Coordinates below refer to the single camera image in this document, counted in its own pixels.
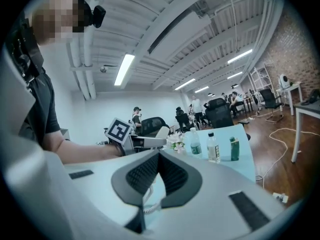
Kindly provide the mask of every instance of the wooden floor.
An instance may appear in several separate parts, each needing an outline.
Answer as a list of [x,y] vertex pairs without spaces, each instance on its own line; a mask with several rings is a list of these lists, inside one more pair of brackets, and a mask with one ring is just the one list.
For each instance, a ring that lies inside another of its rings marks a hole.
[[[264,109],[260,115],[268,113]],[[278,160],[285,152],[286,147],[283,143],[269,138],[269,135],[281,128],[296,129],[296,116],[290,114],[290,108],[283,108],[284,117],[276,124],[265,121],[268,116],[254,117],[250,123],[245,125],[245,132],[251,135],[249,141],[256,175],[263,176],[272,164]],[[245,119],[246,116],[240,115],[234,120]],[[302,131],[320,134],[320,120],[309,115],[302,117]],[[301,198],[305,197],[311,190],[316,177],[320,172],[320,136],[301,133],[299,150],[296,162],[291,162],[292,153],[295,145],[296,132],[291,130],[279,130],[272,135],[274,138],[284,141],[288,150],[284,157],[278,161],[264,178],[264,188],[271,194],[273,192],[285,193],[289,199],[286,206],[290,206]]]

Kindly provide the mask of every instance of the ceiling light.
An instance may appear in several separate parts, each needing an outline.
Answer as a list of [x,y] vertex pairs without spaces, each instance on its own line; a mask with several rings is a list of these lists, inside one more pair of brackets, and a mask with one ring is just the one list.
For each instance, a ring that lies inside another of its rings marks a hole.
[[192,78],[188,82],[185,82],[184,84],[180,85],[179,87],[175,88],[175,90],[179,90],[182,87],[185,87],[186,85],[190,84],[191,82],[195,81],[196,79]]
[[236,73],[236,74],[234,74],[234,75],[231,75],[231,76],[227,77],[227,79],[233,78],[233,77],[238,76],[238,75],[240,75],[240,74],[242,74],[242,71],[239,72],[239,73]]
[[132,61],[134,60],[135,56],[132,54],[126,54],[123,58],[123,61],[121,63],[118,75],[116,76],[114,85],[115,86],[120,86],[123,79],[125,78],[125,75],[132,63]]
[[201,91],[203,91],[203,90],[205,90],[205,89],[208,89],[209,88],[209,86],[206,86],[206,87],[204,87],[204,88],[202,88],[202,89],[200,89],[200,90],[196,90],[194,93],[196,94],[196,93],[199,93],[199,92],[201,92]]
[[246,51],[246,52],[238,55],[237,57],[234,57],[234,58],[228,60],[228,64],[230,64],[231,62],[236,61],[237,59],[240,59],[241,57],[243,57],[243,56],[245,56],[245,55],[247,55],[247,54],[249,54],[249,53],[252,53],[252,51],[253,51],[252,49],[251,49],[251,50],[248,50],[248,51]]

